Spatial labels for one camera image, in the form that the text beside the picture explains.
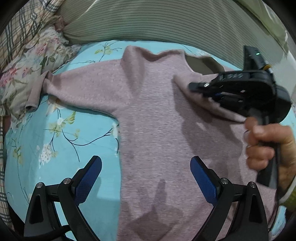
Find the red sleeve green cuff forearm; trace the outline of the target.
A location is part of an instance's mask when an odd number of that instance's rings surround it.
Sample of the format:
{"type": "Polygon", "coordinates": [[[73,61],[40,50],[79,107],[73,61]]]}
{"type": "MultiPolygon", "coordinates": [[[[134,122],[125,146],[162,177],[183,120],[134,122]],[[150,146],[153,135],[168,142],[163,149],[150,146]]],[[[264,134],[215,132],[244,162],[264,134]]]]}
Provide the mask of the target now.
{"type": "Polygon", "coordinates": [[[279,200],[279,204],[286,207],[288,211],[296,209],[296,179],[294,178],[285,195],[279,200]]]}

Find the person's right hand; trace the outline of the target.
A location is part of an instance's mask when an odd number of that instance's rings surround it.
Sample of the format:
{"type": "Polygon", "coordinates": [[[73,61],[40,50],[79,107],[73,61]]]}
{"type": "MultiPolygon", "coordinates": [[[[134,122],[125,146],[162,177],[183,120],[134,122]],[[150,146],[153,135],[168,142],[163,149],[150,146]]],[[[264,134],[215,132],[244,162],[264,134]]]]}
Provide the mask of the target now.
{"type": "Polygon", "coordinates": [[[279,123],[259,125],[254,117],[245,120],[245,140],[248,168],[261,171],[275,156],[275,150],[266,143],[279,144],[281,158],[278,166],[278,184],[286,191],[295,177],[295,137],[290,126],[279,123]]]}

